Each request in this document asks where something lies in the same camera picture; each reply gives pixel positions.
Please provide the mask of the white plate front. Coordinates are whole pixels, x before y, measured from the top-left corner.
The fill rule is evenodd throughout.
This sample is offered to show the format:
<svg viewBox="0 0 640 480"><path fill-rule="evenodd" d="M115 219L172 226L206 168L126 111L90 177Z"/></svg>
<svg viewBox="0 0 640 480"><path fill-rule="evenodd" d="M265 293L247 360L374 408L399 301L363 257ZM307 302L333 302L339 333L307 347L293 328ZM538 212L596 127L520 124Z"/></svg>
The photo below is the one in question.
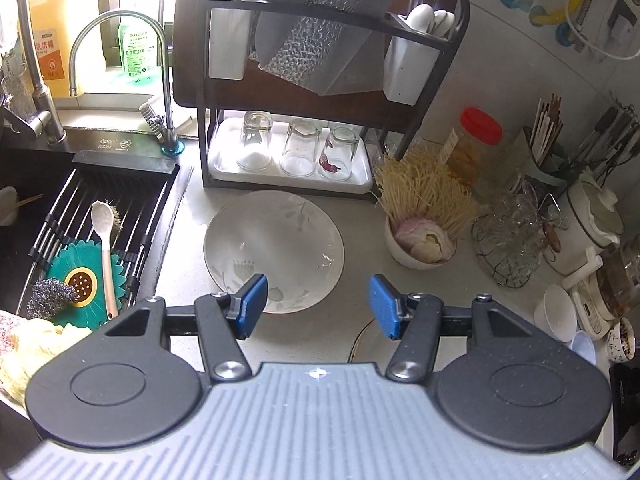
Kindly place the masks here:
<svg viewBox="0 0 640 480"><path fill-rule="evenodd" d="M387 338L375 318L367 323L352 343L347 362L375 363L382 372L395 353L399 341Z"/></svg>

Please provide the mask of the white plate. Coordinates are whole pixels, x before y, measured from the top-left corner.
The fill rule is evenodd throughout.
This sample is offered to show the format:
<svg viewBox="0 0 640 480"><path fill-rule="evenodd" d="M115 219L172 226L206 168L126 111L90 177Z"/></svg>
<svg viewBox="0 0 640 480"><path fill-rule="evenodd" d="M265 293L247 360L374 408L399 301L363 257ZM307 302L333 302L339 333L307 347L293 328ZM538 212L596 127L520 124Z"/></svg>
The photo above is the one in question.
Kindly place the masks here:
<svg viewBox="0 0 640 480"><path fill-rule="evenodd" d="M395 353L399 341L387 338L375 318L367 323L352 343L347 362L375 363L382 372Z"/></svg>
<svg viewBox="0 0 640 480"><path fill-rule="evenodd" d="M224 292L264 274L269 314L302 312L321 302L345 263L341 233L329 215L280 191L251 192L224 205L209 222L203 252L210 277Z"/></svg>

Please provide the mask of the bundle of dry noodles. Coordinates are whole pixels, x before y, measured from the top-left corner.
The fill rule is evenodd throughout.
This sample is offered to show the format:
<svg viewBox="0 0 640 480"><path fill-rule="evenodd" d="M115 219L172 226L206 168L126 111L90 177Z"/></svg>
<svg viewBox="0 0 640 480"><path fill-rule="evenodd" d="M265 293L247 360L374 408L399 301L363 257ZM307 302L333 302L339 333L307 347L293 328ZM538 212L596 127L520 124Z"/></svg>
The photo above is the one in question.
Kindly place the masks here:
<svg viewBox="0 0 640 480"><path fill-rule="evenodd" d="M456 240L477 216L471 191L424 141L409 148L402 159L385 155L373 175L378 203L393 231L409 219L426 219Z"/></svg>

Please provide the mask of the green sunflower mat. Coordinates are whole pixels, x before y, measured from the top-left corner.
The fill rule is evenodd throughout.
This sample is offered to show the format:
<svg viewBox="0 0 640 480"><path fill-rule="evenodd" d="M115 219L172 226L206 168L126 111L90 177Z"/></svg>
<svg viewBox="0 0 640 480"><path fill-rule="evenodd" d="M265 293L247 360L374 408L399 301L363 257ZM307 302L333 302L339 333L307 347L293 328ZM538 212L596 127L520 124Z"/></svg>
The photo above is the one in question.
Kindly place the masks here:
<svg viewBox="0 0 640 480"><path fill-rule="evenodd" d="M53 258L47 278L70 286L76 301L55 315L55 325L96 330L108 321L104 297L101 245L92 240L69 244Z"/></svg>

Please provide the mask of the black roll-up sink rack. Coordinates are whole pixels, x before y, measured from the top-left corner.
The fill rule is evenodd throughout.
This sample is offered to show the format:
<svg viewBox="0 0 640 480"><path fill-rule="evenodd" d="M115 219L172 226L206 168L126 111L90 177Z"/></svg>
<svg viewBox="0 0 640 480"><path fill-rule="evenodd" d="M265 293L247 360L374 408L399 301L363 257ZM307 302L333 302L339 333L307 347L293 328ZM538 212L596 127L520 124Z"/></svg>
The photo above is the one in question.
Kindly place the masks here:
<svg viewBox="0 0 640 480"><path fill-rule="evenodd" d="M29 249L17 313L97 328L129 308L179 172L167 158L75 154Z"/></svg>

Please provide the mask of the white ceramic spoon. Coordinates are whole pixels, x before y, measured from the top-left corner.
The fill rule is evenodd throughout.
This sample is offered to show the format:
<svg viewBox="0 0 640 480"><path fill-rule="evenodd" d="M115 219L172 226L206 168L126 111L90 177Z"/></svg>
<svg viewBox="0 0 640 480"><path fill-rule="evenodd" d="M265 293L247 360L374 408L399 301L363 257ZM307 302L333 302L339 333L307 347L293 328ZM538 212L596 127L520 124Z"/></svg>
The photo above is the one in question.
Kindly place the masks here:
<svg viewBox="0 0 640 480"><path fill-rule="evenodd" d="M113 283L111 259L111 232L114 228L115 217L113 209L107 203L96 200L91 205L91 222L94 232L101 241L103 290L106 316L109 320L118 317L115 289Z"/></svg>

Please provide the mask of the middle upturned glass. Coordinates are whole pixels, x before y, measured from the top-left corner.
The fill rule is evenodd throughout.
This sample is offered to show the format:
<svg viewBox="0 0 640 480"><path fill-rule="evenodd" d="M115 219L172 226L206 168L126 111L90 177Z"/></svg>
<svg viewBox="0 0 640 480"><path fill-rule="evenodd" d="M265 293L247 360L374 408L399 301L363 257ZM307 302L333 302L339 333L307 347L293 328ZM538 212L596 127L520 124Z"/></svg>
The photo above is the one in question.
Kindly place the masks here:
<svg viewBox="0 0 640 480"><path fill-rule="evenodd" d="M288 124L280 167L296 178L306 178L314 173L320 129L311 121L297 118Z"/></svg>

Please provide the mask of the red lid glass jar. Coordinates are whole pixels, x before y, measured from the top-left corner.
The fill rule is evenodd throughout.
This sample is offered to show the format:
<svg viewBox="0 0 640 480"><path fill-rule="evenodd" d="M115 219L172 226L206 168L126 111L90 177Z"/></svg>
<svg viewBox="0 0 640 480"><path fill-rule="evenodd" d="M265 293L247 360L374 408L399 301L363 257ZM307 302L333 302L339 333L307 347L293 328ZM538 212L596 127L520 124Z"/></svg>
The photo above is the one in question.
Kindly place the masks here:
<svg viewBox="0 0 640 480"><path fill-rule="evenodd" d="M477 107L465 107L459 125L451 129L438 153L438 161L468 188L484 174L503 139L503 128Z"/></svg>

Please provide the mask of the yellow knitted cloth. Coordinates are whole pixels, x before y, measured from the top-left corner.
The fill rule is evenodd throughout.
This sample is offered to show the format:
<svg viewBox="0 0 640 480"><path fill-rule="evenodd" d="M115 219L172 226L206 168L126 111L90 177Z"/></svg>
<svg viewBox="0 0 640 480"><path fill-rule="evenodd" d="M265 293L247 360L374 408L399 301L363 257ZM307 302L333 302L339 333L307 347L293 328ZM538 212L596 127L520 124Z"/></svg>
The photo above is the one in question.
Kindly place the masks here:
<svg viewBox="0 0 640 480"><path fill-rule="evenodd" d="M35 372L90 334L87 327L54 325L2 311L1 391L24 408L26 388Z"/></svg>

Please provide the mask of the chopstick holder with chopsticks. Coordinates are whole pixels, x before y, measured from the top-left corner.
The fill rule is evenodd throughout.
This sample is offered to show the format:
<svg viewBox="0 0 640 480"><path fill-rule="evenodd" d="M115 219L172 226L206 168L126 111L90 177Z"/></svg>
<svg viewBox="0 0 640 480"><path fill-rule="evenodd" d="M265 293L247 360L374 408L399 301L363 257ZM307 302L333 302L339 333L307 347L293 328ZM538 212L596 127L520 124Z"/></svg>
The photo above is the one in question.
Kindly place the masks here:
<svg viewBox="0 0 640 480"><path fill-rule="evenodd" d="M523 130L527 143L524 174L552 190L562 188L564 181L544 172L542 165L551 154L563 129L561 103L562 98L556 93L552 93L548 102L539 99L533 125L528 130Z"/></svg>

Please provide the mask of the wooden ladle in sink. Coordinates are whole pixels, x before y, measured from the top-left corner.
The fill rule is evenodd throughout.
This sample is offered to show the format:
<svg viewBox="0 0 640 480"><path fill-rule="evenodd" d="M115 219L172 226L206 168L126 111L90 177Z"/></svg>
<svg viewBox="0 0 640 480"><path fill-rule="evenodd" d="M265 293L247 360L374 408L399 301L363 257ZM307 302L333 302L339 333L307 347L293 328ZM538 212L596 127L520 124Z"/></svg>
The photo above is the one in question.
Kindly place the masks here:
<svg viewBox="0 0 640 480"><path fill-rule="evenodd" d="M5 186L0 191L0 226L12 226L17 219L18 210L30 203L43 198L43 194L37 194L27 198L19 198L17 190L13 186Z"/></svg>

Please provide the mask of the white cutlery holder right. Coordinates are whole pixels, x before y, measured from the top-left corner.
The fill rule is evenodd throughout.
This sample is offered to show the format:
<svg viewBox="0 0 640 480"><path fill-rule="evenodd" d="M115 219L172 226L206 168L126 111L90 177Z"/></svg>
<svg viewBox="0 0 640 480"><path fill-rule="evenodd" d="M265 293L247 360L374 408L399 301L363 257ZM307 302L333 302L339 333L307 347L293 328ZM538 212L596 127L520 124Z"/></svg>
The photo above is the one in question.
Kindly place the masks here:
<svg viewBox="0 0 640 480"><path fill-rule="evenodd" d="M390 40L384 61L383 92L390 102L413 106L426 85L439 50L405 38Z"/></svg>

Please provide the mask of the white cutlery holder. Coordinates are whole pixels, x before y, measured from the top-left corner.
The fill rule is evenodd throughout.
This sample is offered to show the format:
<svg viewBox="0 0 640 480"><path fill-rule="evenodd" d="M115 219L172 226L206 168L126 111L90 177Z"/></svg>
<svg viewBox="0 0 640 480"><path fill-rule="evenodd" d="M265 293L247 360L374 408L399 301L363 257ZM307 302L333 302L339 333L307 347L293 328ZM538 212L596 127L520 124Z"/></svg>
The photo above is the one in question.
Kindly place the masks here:
<svg viewBox="0 0 640 480"><path fill-rule="evenodd" d="M241 80L250 48L252 12L213 9L209 18L209 78Z"/></svg>
<svg viewBox="0 0 640 480"><path fill-rule="evenodd" d="M413 106L426 85L439 50L405 38L390 40L384 61L383 92L390 102Z"/></svg>

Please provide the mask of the black dish rack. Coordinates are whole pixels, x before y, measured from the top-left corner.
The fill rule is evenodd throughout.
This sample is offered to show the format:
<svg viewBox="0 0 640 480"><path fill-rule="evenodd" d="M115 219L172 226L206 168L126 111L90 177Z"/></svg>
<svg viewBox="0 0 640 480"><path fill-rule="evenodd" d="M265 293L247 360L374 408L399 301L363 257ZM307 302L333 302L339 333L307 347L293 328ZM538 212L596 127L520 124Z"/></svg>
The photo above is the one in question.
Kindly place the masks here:
<svg viewBox="0 0 640 480"><path fill-rule="evenodd" d="M174 96L205 186L369 198L456 56L469 0L176 0Z"/></svg>

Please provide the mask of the yellow detergent bottle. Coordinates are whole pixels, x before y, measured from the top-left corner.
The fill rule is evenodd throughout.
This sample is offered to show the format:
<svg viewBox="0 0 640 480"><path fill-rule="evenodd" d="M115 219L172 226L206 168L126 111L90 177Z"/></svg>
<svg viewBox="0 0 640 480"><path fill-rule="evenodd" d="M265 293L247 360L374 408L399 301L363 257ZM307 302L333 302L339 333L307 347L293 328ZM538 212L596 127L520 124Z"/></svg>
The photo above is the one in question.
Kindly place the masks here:
<svg viewBox="0 0 640 480"><path fill-rule="evenodd" d="M40 72L55 99L70 96L70 49L99 14L99 0L28 0Z"/></svg>

